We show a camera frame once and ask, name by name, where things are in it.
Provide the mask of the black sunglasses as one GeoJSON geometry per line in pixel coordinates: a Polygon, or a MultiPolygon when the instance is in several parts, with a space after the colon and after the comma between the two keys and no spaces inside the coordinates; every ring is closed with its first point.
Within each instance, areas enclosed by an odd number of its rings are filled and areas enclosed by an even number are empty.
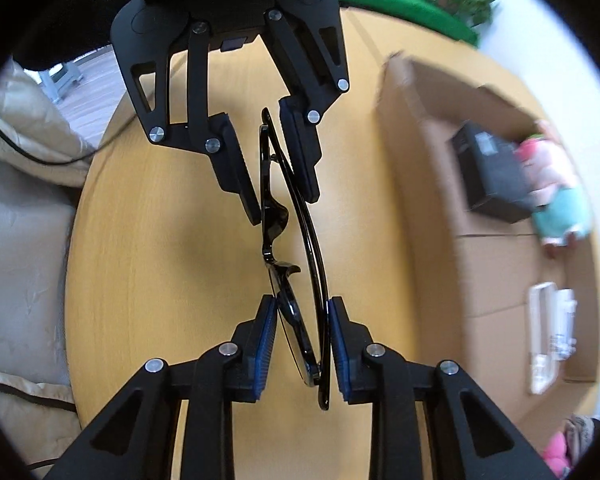
{"type": "Polygon", "coordinates": [[[318,406],[328,411],[332,352],[324,258],[267,108],[259,129],[259,185],[262,258],[286,343],[302,382],[317,390],[318,406]]]}

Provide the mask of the green covered table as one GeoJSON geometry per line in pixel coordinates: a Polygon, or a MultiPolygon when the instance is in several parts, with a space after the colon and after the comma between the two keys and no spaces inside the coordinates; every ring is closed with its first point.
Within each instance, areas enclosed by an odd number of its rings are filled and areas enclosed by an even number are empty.
{"type": "Polygon", "coordinates": [[[479,36],[458,18],[444,12],[427,0],[339,0],[343,6],[398,18],[456,41],[478,47],[479,36]]]}

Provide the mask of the beige folded cloth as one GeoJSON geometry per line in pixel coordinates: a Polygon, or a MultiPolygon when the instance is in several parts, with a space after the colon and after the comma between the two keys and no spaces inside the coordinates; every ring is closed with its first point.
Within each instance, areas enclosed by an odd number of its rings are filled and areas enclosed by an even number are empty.
{"type": "Polygon", "coordinates": [[[571,466],[577,465],[599,434],[600,420],[595,417],[572,414],[566,419],[564,436],[571,466]]]}

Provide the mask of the brown cardboard box tray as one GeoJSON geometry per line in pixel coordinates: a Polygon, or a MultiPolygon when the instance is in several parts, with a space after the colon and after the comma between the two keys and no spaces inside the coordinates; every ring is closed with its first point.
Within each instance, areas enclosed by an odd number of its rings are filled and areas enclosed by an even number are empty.
{"type": "Polygon", "coordinates": [[[502,68],[462,74],[398,53],[382,69],[377,117],[411,251],[419,357],[459,362],[524,430],[558,426],[596,390],[600,258],[594,240],[585,240],[547,259],[530,220],[472,212],[451,140],[471,121],[518,141],[542,114],[502,68]],[[577,347],[556,382],[533,394],[527,298],[543,282],[574,292],[577,347]]]}

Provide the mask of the beige fabric seat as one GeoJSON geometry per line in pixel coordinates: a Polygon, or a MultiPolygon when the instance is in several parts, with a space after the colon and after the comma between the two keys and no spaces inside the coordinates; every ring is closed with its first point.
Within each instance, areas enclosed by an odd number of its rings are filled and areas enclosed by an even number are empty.
{"type": "Polygon", "coordinates": [[[68,371],[65,284],[94,148],[14,61],[0,73],[0,427],[42,479],[81,431],[68,371]]]}

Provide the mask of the black rectangular box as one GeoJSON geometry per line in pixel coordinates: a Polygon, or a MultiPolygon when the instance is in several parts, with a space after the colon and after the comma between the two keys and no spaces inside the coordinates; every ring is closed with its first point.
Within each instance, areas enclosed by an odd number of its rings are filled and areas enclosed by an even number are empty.
{"type": "Polygon", "coordinates": [[[531,217],[530,186],[515,143],[475,122],[465,122],[450,143],[471,212],[509,224],[531,217]]]}

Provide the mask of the pink and teal plush toy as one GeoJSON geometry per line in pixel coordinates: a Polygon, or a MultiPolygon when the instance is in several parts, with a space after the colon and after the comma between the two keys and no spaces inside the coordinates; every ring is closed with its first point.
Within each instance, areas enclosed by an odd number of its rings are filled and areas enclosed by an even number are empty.
{"type": "Polygon", "coordinates": [[[535,132],[516,149],[529,185],[532,221],[547,258],[574,249],[593,227],[588,194],[576,166],[550,122],[537,119],[535,132]]]}

